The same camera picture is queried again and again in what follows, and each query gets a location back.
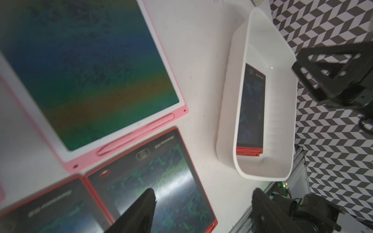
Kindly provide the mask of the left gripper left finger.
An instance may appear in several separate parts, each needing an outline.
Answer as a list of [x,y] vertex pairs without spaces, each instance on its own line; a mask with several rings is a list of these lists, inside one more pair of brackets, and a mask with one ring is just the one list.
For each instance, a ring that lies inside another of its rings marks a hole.
[[155,207],[154,190],[148,188],[105,233],[150,233]]

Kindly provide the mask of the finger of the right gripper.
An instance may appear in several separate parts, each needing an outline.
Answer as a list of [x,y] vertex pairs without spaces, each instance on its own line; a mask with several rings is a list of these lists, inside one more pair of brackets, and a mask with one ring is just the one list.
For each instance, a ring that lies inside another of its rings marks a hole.
[[[311,61],[314,55],[345,55],[345,63]],[[310,96],[317,102],[372,102],[373,44],[361,42],[303,48],[292,66]]]

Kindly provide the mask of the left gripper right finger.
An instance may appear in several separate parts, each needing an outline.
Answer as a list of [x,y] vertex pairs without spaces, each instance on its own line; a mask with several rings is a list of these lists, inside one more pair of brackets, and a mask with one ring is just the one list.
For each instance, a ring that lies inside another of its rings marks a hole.
[[252,225],[255,233],[302,233],[303,230],[257,188],[252,195]]

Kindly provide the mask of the red writing tablet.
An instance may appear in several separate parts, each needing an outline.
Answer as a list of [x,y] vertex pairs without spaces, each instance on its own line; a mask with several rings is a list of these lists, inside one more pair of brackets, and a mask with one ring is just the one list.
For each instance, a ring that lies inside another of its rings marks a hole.
[[245,65],[236,153],[260,156],[263,153],[266,76]]
[[110,225],[80,175],[1,211],[2,233],[103,233]]
[[85,181],[112,222],[151,188],[153,233],[210,233],[218,224],[176,127],[91,170]]

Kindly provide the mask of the white plastic storage tray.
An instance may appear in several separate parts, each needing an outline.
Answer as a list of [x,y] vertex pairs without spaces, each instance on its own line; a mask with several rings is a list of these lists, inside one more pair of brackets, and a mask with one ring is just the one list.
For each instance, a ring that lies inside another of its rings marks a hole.
[[[298,83],[291,70],[294,62],[272,20],[253,8],[231,40],[216,144],[219,161],[246,179],[284,181],[292,172]],[[264,151],[257,157],[236,154],[246,65],[266,77]]]

